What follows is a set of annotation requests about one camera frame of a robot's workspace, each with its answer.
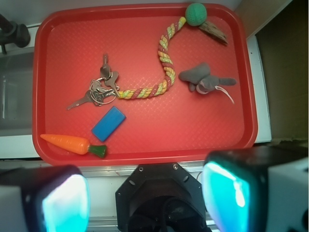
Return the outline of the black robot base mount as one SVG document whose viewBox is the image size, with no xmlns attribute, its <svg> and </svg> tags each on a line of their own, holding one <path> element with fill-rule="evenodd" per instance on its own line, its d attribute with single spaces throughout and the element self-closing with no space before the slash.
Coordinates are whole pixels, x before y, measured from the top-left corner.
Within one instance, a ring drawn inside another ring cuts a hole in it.
<svg viewBox="0 0 309 232">
<path fill-rule="evenodd" d="M 209 232 L 202 186 L 176 163 L 139 165 L 115 193 L 122 232 Z"/>
</svg>

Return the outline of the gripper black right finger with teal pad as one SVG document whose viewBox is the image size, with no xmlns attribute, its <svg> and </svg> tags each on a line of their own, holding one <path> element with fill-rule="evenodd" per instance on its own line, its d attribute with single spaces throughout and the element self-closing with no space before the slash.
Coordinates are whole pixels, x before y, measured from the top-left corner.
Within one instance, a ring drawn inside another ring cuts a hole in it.
<svg viewBox="0 0 309 232">
<path fill-rule="evenodd" d="M 205 207 L 222 232 L 306 232 L 309 151 L 295 145 L 213 151 L 202 177 Z"/>
</svg>

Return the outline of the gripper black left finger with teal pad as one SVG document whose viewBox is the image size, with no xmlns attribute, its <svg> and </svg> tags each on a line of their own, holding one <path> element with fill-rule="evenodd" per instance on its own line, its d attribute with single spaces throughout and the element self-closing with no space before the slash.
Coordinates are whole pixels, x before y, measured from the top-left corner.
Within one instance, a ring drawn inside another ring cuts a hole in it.
<svg viewBox="0 0 309 232">
<path fill-rule="evenodd" d="M 73 165 L 0 171 L 2 232 L 85 232 L 87 179 Z"/>
</svg>

